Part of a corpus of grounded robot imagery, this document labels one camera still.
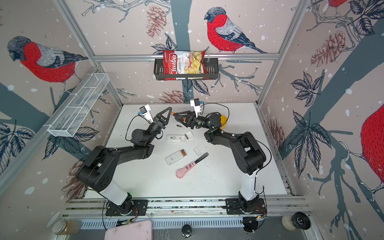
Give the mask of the white battery cover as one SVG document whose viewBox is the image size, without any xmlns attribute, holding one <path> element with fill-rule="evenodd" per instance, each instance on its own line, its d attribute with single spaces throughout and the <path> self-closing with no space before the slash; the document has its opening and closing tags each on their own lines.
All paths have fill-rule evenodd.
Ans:
<svg viewBox="0 0 384 240">
<path fill-rule="evenodd" d="M 193 133 L 191 131 L 189 131 L 189 132 L 185 133 L 185 137 L 186 137 L 187 140 L 189 140 L 189 139 L 193 138 L 194 135 L 193 135 Z"/>
</svg>

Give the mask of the white remote control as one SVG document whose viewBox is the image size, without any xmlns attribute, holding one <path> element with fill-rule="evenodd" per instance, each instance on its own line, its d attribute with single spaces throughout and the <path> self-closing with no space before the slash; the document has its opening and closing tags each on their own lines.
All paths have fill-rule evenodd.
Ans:
<svg viewBox="0 0 384 240">
<path fill-rule="evenodd" d="M 185 135 L 166 135 L 166 142 L 185 142 Z"/>
</svg>

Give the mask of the grey remote battery cover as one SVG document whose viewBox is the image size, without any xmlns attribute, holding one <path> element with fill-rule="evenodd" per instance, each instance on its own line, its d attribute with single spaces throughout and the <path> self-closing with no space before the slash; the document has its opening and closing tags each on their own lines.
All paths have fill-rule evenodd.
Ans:
<svg viewBox="0 0 384 240">
<path fill-rule="evenodd" d="M 195 152 L 196 155 L 198 155 L 198 156 L 202 155 L 202 151 L 201 151 L 199 148 L 194 148 L 194 152 Z"/>
</svg>

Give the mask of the grey remote control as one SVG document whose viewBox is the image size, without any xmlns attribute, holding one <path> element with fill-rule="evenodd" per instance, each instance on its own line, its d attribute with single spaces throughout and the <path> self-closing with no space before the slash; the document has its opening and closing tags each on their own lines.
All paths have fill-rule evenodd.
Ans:
<svg viewBox="0 0 384 240">
<path fill-rule="evenodd" d="M 170 165 L 178 162 L 179 160 L 183 159 L 186 156 L 187 156 L 186 151 L 184 149 L 181 149 L 181 150 L 178 150 L 175 153 L 167 156 L 165 158 L 165 161 L 166 161 L 167 165 L 170 166 Z"/>
</svg>

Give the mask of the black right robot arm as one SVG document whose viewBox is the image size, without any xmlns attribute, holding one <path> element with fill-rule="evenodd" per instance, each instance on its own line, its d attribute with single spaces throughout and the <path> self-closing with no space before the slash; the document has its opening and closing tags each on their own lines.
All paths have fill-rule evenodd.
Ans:
<svg viewBox="0 0 384 240">
<path fill-rule="evenodd" d="M 243 134 L 227 133 L 221 129 L 224 126 L 222 115 L 211 113 L 207 116 L 197 116 L 192 111 L 172 113 L 175 120 L 190 129 L 204 128 L 208 143 L 231 149 L 235 162 L 243 173 L 242 185 L 239 191 L 238 207 L 228 206 L 227 209 L 242 211 L 245 214 L 267 214 L 267 207 L 260 194 L 257 193 L 257 174 L 264 167 L 266 154 L 259 142 L 250 132 Z"/>
</svg>

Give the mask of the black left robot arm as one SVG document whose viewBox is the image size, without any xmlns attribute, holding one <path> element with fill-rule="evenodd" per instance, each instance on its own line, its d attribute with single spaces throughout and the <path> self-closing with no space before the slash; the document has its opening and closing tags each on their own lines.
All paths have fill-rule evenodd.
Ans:
<svg viewBox="0 0 384 240">
<path fill-rule="evenodd" d="M 119 164 L 150 157 L 154 149 L 152 141 L 166 128 L 171 113 L 172 108 L 168 107 L 155 116 L 146 130 L 134 130 L 130 139 L 132 146 L 95 147 L 76 173 L 76 179 L 108 200 L 118 209 L 118 214 L 130 214 L 135 208 L 132 195 L 113 180 L 116 168 Z"/>
</svg>

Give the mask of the yellow plastic goblet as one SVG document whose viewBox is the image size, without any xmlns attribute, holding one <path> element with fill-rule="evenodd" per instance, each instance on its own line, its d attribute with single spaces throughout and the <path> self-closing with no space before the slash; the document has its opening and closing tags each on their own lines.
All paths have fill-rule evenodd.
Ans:
<svg viewBox="0 0 384 240">
<path fill-rule="evenodd" d="M 226 128 L 227 121 L 228 121 L 228 118 L 224 115 L 221 115 L 221 127 L 220 127 L 221 130 Z"/>
</svg>

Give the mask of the black round knob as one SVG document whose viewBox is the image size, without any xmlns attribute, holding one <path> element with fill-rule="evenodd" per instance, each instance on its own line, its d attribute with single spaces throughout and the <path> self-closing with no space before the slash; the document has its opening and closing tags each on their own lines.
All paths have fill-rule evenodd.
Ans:
<svg viewBox="0 0 384 240">
<path fill-rule="evenodd" d="M 184 238 L 189 238 L 189 237 L 191 237 L 192 236 L 192 234 L 193 234 L 193 229 L 192 229 L 192 227 L 191 227 L 191 225 L 189 225 L 189 224 L 185 224 L 183 227 L 182 227 L 182 236 L 184 237 Z"/>
</svg>

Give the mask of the pink cloth pad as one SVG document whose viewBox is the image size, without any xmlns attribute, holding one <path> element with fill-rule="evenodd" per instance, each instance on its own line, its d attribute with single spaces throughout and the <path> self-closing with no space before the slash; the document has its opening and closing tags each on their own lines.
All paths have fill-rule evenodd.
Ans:
<svg viewBox="0 0 384 240">
<path fill-rule="evenodd" d="M 140 221 L 109 229 L 104 240 L 152 240 L 153 223 L 150 220 Z"/>
</svg>

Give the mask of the glass jar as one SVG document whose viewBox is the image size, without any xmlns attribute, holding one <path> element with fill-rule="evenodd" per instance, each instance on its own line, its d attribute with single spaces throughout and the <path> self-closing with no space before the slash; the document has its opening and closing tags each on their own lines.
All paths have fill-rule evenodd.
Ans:
<svg viewBox="0 0 384 240">
<path fill-rule="evenodd" d="M 52 227 L 55 235 L 76 235 L 79 233 L 82 222 L 78 220 L 59 221 Z"/>
</svg>

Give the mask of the white tape roll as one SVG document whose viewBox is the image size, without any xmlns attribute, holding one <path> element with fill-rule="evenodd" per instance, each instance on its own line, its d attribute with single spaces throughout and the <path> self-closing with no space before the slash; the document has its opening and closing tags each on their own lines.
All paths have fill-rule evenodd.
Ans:
<svg viewBox="0 0 384 240">
<path fill-rule="evenodd" d="M 311 221 L 305 213 L 296 212 L 293 215 L 284 215 L 282 225 L 288 231 L 308 230 L 311 228 Z"/>
</svg>

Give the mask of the pink handled scraper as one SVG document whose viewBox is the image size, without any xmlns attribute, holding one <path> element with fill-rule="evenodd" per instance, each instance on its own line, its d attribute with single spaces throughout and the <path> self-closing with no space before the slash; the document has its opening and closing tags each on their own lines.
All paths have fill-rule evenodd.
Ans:
<svg viewBox="0 0 384 240">
<path fill-rule="evenodd" d="M 204 160 L 207 156 L 209 155 L 209 153 L 204 153 L 203 155 L 201 155 L 197 160 L 189 163 L 188 165 L 186 165 L 185 167 L 181 168 L 181 169 L 178 169 L 177 172 L 176 172 L 176 177 L 178 179 L 182 179 L 184 177 L 184 175 L 190 171 L 192 168 L 194 168 L 199 162 L 201 162 L 202 160 Z"/>
</svg>

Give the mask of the black wall basket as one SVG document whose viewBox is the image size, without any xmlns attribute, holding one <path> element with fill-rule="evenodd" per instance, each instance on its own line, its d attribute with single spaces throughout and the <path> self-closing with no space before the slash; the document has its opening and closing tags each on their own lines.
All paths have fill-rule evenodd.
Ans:
<svg viewBox="0 0 384 240">
<path fill-rule="evenodd" d="M 158 81 L 166 80 L 216 80 L 219 76 L 218 58 L 204 58 L 205 74 L 167 75 L 162 59 L 155 59 L 154 76 Z"/>
</svg>

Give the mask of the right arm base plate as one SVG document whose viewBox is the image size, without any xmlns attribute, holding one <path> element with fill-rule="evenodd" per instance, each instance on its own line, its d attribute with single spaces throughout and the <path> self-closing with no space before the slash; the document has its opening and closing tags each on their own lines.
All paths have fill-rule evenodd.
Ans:
<svg viewBox="0 0 384 240">
<path fill-rule="evenodd" d="M 255 198 L 250 201 L 244 199 L 226 199 L 223 207 L 228 215 L 265 215 L 267 207 L 264 199 Z"/>
</svg>

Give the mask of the aluminium mounting rail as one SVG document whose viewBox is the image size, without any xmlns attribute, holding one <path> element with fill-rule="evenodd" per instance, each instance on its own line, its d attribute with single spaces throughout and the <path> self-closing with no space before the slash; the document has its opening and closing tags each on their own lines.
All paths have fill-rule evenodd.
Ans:
<svg viewBox="0 0 384 240">
<path fill-rule="evenodd" d="M 228 197 L 189 197 L 189 198 L 147 198 L 148 207 L 145 216 L 140 219 L 159 218 L 198 218 L 228 217 L 223 209 Z M 265 200 L 268 217 L 277 217 L 295 212 L 311 213 L 309 205 L 302 196 L 267 195 L 260 196 Z M 104 199 L 75 199 L 60 214 L 62 219 L 123 219 L 125 217 L 107 217 L 107 202 Z"/>
</svg>

